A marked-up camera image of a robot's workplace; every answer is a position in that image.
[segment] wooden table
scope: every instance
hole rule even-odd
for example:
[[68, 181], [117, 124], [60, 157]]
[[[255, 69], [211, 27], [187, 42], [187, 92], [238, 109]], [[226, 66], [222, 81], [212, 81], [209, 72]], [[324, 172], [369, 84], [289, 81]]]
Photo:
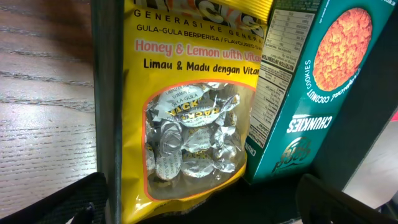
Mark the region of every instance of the wooden table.
[[0, 218], [96, 171], [89, 0], [0, 1]]

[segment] coconut cookie image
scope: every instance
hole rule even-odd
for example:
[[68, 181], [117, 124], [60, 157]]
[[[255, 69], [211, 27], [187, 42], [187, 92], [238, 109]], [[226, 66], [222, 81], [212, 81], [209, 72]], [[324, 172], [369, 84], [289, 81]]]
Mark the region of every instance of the coconut cookie image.
[[367, 11], [353, 8], [332, 23], [315, 56], [313, 77], [319, 89], [332, 91], [357, 71], [372, 36]]

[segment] nutrition facts table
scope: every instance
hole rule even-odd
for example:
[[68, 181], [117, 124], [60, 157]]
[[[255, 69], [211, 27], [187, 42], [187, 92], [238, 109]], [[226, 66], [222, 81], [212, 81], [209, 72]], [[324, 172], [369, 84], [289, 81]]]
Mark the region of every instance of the nutrition facts table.
[[252, 109], [249, 136], [261, 147], [267, 140], [292, 75], [262, 63]]
[[293, 72], [315, 14], [276, 9], [264, 47], [265, 61]]

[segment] candy package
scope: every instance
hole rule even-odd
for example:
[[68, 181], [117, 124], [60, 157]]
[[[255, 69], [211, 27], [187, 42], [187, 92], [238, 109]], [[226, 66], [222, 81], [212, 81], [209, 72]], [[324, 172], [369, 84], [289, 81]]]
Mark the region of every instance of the candy package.
[[123, 223], [188, 210], [243, 175], [271, 3], [126, 0]]

